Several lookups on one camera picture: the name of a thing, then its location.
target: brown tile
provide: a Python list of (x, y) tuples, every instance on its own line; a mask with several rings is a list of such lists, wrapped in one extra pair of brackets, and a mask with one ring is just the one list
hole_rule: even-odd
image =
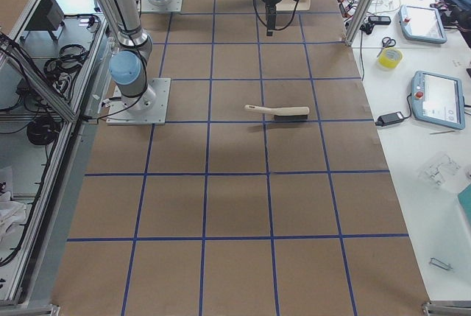
[(214, 45), (213, 78), (260, 78), (257, 45)]
[(337, 239), (275, 242), (282, 315), (353, 315)]
[(340, 14), (302, 14), (306, 42), (342, 41), (345, 26)]
[(314, 86), (322, 119), (372, 118), (361, 80), (321, 80)]
[(210, 172), (265, 172), (261, 124), (212, 124)]
[(408, 238), (344, 243), (359, 315), (423, 315), (429, 299)]
[(120, 315), (131, 247), (132, 242), (68, 242), (52, 303), (64, 315)]
[(148, 177), (139, 236), (201, 236), (205, 178)]
[(269, 241), (209, 241), (203, 314), (275, 315)]
[(338, 13), (340, 14), (339, 3), (337, 0), (311, 0), (311, 13)]
[(216, 0), (216, 13), (253, 13), (252, 0)]
[(144, 172), (151, 126), (100, 124), (87, 172)]
[(327, 175), (271, 175), (276, 236), (338, 234)]
[(69, 237), (133, 237), (142, 177), (85, 177)]
[(165, 42), (169, 30), (169, 14), (143, 14), (142, 27), (152, 38), (152, 42)]
[(214, 0), (183, 0), (182, 13), (212, 13)]
[(303, 45), (261, 45), (263, 78), (309, 78)]
[(260, 81), (214, 80), (211, 93), (211, 120), (261, 121), (258, 113), (246, 112), (246, 104), (261, 104)]
[(168, 45), (163, 77), (209, 79), (211, 45)]
[(206, 124), (167, 123), (155, 130), (149, 172), (205, 172)]
[(317, 123), (270, 124), (267, 136), (270, 171), (325, 170)]
[(173, 15), (170, 23), (169, 42), (212, 42), (212, 15)]
[(390, 174), (336, 174), (333, 185), (344, 234), (407, 233)]
[(208, 119), (209, 80), (175, 80), (171, 83), (168, 121)]
[(211, 176), (207, 236), (268, 236), (266, 176)]
[(127, 316), (198, 315), (201, 242), (138, 242)]
[[(291, 20), (291, 12), (277, 12), (277, 28), (286, 26)], [(258, 34), (260, 42), (302, 42), (300, 18), (296, 15), (290, 26), (283, 31), (273, 32), (273, 36), (266, 36), (266, 28), (259, 24)]]
[(308, 45), (309, 63), (313, 77), (360, 77), (353, 51), (343, 43)]
[(388, 168), (373, 122), (328, 122), (322, 129), (331, 170)]
[(163, 45), (152, 45), (152, 53), (147, 61), (147, 79), (159, 77), (162, 54)]
[(308, 118), (317, 118), (312, 86), (308, 80), (264, 80), (263, 94), (265, 106), (269, 108), (308, 106), (311, 110)]
[(257, 42), (257, 27), (253, 14), (216, 15), (215, 42)]

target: metal mounting plate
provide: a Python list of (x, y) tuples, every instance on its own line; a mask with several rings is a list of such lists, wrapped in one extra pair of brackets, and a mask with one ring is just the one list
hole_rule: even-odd
[(141, 0), (141, 10), (143, 14), (152, 13), (179, 13), (182, 10), (183, 0), (171, 0), (168, 4), (157, 6), (149, 3), (148, 0)]
[[(144, 112), (132, 113), (129, 111), (123, 111), (107, 117), (106, 122), (108, 124), (119, 124), (119, 125), (131, 125), (131, 124), (165, 124), (165, 118), (167, 114), (167, 104), (169, 103), (170, 93), (170, 78), (154, 78), (149, 81), (157, 97), (155, 98), (155, 104)], [(115, 87), (113, 96), (121, 96), (121, 92), (118, 87)], [(125, 107), (121, 101), (112, 102), (110, 106), (110, 113), (123, 110)]]

